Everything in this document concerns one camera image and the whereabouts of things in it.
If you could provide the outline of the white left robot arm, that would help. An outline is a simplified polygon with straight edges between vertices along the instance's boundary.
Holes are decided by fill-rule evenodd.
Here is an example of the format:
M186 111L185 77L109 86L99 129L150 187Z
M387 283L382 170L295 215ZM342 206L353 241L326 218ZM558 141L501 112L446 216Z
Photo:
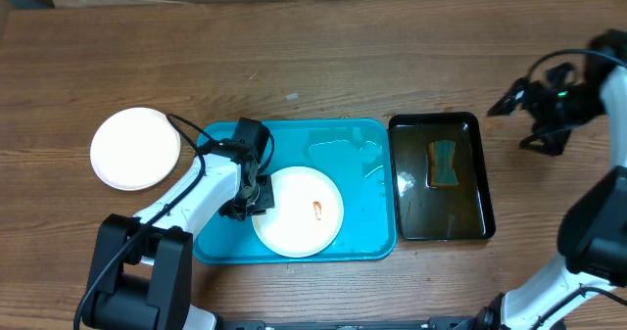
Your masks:
M265 170L275 144L262 122L240 118L231 137L192 148L192 166L159 202L100 225L73 328L219 327L191 304L194 240L215 214L243 221L273 208Z

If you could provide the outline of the green yellow sponge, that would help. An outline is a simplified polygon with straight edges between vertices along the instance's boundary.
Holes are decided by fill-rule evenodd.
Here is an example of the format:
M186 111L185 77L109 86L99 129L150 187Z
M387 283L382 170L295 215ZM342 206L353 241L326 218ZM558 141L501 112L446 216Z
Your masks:
M454 169L456 143L450 140L431 142L428 145L428 179L430 187L458 185Z

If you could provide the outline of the white plate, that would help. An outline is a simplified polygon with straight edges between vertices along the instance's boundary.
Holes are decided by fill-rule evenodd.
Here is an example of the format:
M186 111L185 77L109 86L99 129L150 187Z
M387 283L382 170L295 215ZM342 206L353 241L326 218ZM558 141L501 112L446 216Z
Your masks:
M274 207L252 219L261 242L287 258L306 258L331 245L344 219L335 183L306 166L291 166L271 176Z
M175 167L180 136L163 113L129 108L107 118L95 132L90 162L107 185L122 191L151 187Z

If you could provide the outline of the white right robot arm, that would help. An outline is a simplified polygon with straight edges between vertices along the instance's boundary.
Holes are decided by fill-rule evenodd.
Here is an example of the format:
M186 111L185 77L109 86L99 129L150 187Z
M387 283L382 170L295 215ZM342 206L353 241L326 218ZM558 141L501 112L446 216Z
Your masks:
M626 34L610 29L580 50L583 75L566 79L575 66L547 70L543 80L529 71L493 105L491 117L516 109L533 118L522 149L562 154L570 132L608 117L608 173L564 216L557 253L524 285L499 294L461 329L561 329L564 317L598 295L617 303L613 290L626 285Z

